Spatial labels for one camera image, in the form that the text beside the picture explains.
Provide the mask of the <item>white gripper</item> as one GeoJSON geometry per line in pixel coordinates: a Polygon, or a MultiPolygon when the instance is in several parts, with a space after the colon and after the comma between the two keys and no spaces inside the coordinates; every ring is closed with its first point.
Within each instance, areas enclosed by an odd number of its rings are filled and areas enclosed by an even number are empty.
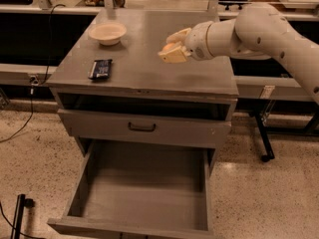
{"type": "Polygon", "coordinates": [[[166,38],[166,42],[174,43],[174,46],[167,51],[161,49],[158,52],[159,57],[171,64],[186,62],[189,56],[199,61],[212,59],[207,46],[207,33],[211,25],[212,21],[207,21],[195,25],[192,29],[185,28],[171,34],[166,38]]]}

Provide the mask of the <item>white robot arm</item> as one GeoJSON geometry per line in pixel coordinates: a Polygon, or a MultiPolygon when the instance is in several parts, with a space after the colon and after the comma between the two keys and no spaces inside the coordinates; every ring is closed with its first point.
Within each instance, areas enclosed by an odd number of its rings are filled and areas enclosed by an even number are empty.
{"type": "Polygon", "coordinates": [[[183,63],[227,56],[235,59],[272,58],[319,103],[319,45],[299,34],[273,6],[249,4],[237,17],[206,21],[166,38],[159,57],[183,63]]]}

